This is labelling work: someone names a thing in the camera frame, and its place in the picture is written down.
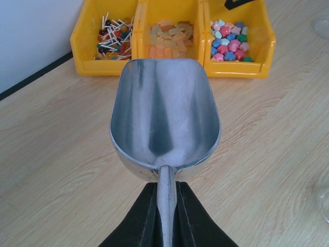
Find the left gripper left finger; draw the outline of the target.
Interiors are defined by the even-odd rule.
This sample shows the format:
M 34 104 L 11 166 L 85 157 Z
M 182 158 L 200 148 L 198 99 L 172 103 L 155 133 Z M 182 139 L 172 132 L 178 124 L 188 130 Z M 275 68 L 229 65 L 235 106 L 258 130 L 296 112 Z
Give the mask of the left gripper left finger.
M 157 184 L 147 183 L 124 219 L 100 246 L 158 246 L 156 196 Z

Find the metal scoop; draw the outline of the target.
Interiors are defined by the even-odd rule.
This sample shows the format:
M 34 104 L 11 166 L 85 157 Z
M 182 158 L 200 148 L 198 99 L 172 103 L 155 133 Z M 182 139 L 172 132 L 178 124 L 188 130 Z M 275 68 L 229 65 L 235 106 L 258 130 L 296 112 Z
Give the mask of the metal scoop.
M 122 69 L 109 125 L 121 161 L 157 183 L 162 246 L 174 244 L 176 181 L 200 173 L 221 123 L 202 65 L 193 59 L 135 59 Z

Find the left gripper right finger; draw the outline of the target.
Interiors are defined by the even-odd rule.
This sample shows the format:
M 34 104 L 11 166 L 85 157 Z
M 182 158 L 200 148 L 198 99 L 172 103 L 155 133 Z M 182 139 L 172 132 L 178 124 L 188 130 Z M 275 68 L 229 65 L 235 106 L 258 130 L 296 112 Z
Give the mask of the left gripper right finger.
M 176 182 L 179 246 L 237 246 L 212 220 L 186 182 Z

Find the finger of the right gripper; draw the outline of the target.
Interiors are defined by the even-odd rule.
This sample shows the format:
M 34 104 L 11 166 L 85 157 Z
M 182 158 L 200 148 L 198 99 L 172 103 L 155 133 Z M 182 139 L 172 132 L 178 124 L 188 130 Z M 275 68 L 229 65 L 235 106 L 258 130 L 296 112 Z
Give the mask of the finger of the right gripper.
M 226 9 L 232 10 L 251 1 L 253 0 L 225 0 L 224 6 Z

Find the clear glass jar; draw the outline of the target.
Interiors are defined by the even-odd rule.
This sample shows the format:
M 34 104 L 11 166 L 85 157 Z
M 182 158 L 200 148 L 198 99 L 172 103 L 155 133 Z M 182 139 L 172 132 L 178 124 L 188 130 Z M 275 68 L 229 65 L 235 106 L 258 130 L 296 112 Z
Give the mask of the clear glass jar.
M 313 21 L 314 32 L 324 38 L 329 40 L 329 20 L 328 19 L 317 19 Z

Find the yellow bin with star candies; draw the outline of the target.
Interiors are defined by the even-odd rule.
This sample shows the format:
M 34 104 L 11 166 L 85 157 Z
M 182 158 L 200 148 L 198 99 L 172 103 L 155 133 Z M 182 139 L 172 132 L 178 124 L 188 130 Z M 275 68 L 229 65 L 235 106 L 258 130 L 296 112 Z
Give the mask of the yellow bin with star candies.
M 276 38 L 264 1 L 228 10 L 204 1 L 204 69 L 209 77 L 266 78 Z

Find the yellow bin with lollipops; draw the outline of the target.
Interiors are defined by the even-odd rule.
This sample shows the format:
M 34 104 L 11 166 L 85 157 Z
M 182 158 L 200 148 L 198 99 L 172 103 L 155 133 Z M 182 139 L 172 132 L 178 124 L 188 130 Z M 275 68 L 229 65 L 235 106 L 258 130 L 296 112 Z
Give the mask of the yellow bin with lollipops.
M 70 37 L 80 76 L 119 76 L 137 58 L 141 1 L 85 1 Z

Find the yellow bin with gummies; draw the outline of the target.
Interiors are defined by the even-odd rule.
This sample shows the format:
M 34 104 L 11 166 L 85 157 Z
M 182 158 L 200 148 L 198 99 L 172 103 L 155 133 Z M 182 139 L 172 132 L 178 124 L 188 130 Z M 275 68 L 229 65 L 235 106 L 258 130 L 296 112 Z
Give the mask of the yellow bin with gummies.
M 203 1 L 139 1 L 138 58 L 189 58 L 204 63 Z

